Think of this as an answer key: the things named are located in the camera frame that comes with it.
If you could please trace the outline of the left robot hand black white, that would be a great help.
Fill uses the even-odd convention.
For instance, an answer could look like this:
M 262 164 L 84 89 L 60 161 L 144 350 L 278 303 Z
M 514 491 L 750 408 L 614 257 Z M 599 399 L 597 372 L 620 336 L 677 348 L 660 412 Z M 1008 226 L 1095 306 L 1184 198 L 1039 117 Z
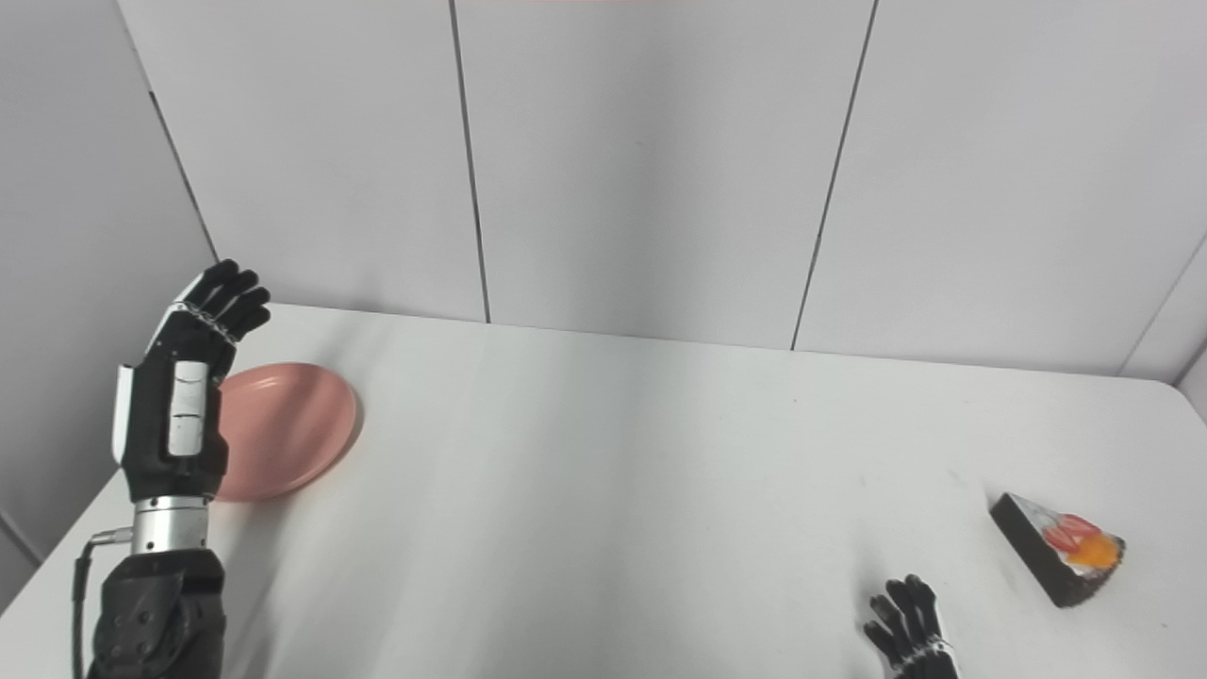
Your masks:
M 228 463 L 220 386 L 269 300 L 257 273 L 220 261 L 168 305 L 142 359 L 119 367 L 112 451 L 132 503 L 215 497 Z

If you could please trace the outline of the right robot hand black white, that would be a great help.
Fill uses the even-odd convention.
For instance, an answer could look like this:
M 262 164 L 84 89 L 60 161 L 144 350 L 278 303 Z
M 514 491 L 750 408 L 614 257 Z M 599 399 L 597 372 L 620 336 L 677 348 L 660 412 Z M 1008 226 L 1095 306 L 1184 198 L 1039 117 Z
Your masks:
M 887 580 L 884 592 L 869 597 L 869 609 L 874 619 L 861 630 L 884 658 L 888 678 L 962 677 L 938 596 L 922 576 Z

